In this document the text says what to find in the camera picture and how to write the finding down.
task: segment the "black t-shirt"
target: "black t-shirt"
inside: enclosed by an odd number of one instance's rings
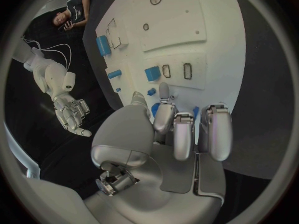
[[[77,23],[85,20],[82,0],[68,0],[67,9],[71,12],[70,20],[72,23]]]

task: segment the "person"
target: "person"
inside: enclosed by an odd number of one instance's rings
[[[74,27],[85,26],[90,11],[91,0],[68,0],[67,9],[59,12],[53,19],[55,26],[62,26],[64,30],[71,30]]]

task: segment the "white wire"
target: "white wire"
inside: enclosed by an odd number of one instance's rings
[[[63,44],[55,45],[55,46],[48,47],[48,48],[45,48],[45,49],[41,49],[40,44],[39,44],[38,41],[35,41],[35,40],[28,40],[28,39],[25,39],[24,37],[23,37],[23,40],[24,40],[26,43],[32,43],[32,42],[35,42],[35,43],[37,44],[37,46],[38,46],[38,49],[41,50],[41,51],[56,51],[56,52],[59,52],[60,54],[63,55],[63,57],[64,57],[64,59],[65,59],[65,63],[66,63],[66,67],[65,67],[65,68],[66,68],[66,70],[68,71],[68,69],[70,68],[71,61],[72,61],[72,49],[71,49],[71,47],[70,47],[68,44],[63,43]],[[57,47],[57,46],[62,46],[62,45],[66,45],[66,46],[69,48],[69,50],[70,50],[70,61],[69,61],[69,63],[67,63],[67,59],[66,59],[65,55],[64,55],[61,51],[57,51],[57,50],[49,50],[49,49],[51,49],[51,48],[54,48],[54,47]]]

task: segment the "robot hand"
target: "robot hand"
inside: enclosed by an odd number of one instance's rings
[[[75,100],[70,95],[67,98],[57,98],[54,102],[55,112],[58,120],[65,130],[71,133],[91,136],[91,132],[80,128],[82,119],[89,113],[89,108],[84,100]]]

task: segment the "blue block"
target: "blue block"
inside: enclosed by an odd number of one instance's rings
[[[155,81],[161,76],[159,66],[154,66],[154,67],[145,69],[145,72],[146,72],[148,81]]]
[[[160,103],[156,103],[154,104],[152,107],[151,107],[151,112],[152,112],[152,116],[155,117],[157,111],[158,111],[158,108],[160,106]]]
[[[114,71],[114,72],[110,72],[108,74],[108,78],[109,79],[112,79],[114,77],[117,77],[117,76],[120,76],[122,74],[122,71],[121,70],[117,70],[117,71]]]
[[[199,107],[195,106],[195,108],[193,109],[193,112],[194,112],[194,118],[196,120],[196,117],[197,117],[198,112],[199,112]]]
[[[152,95],[155,94],[155,93],[156,93],[155,88],[152,88],[152,89],[150,89],[150,90],[148,91],[148,96],[152,96]]]
[[[111,54],[109,43],[106,36],[97,37],[97,44],[101,53],[101,56]]]

